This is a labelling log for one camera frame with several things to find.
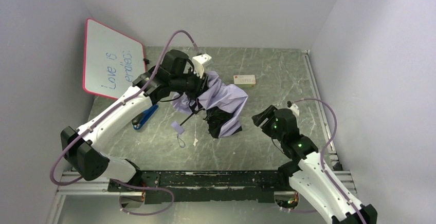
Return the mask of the light purple folding umbrella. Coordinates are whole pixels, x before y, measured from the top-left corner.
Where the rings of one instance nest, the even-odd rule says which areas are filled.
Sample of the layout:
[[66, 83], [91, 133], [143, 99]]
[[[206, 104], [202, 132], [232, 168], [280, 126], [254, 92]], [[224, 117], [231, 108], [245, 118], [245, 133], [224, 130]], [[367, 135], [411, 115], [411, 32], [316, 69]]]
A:
[[185, 114], [193, 114], [202, 109], [206, 112], [205, 121], [213, 138], [232, 136], [242, 131], [240, 114], [248, 100], [248, 94], [234, 84], [226, 85], [217, 72], [206, 72], [208, 89], [196, 99], [186, 94], [175, 94], [173, 107]]

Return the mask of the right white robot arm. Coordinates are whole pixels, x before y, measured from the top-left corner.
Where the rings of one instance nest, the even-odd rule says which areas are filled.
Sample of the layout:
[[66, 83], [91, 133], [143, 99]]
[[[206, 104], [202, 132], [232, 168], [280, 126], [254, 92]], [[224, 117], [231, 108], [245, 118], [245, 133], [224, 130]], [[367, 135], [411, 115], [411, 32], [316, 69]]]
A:
[[284, 181], [303, 196], [326, 223], [376, 223], [378, 213], [364, 205], [326, 165], [313, 141], [300, 133], [297, 118], [289, 108], [271, 105], [252, 116], [253, 124], [277, 140], [290, 162], [278, 171]]

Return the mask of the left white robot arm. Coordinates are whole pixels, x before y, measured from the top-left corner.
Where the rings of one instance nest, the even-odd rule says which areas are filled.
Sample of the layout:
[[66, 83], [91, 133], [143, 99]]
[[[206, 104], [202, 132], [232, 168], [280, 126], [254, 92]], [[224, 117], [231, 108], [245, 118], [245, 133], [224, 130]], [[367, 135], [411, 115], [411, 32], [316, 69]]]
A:
[[210, 61], [208, 54], [190, 59], [179, 50], [166, 52], [159, 65], [135, 79], [105, 111], [77, 129], [68, 126], [62, 130], [64, 158], [86, 181], [106, 177], [129, 182], [137, 177], [140, 169], [134, 163], [103, 153], [106, 144], [140, 113], [171, 93], [192, 98], [201, 95], [207, 89], [205, 64]]

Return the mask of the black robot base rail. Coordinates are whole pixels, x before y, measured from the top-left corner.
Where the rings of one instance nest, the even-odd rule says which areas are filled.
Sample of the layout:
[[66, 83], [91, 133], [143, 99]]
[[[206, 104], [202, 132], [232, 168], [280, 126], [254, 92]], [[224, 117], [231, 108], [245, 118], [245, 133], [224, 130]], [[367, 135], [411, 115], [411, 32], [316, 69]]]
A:
[[144, 171], [129, 187], [110, 180], [107, 190], [144, 204], [164, 202], [257, 201], [295, 207], [298, 194], [277, 170]]

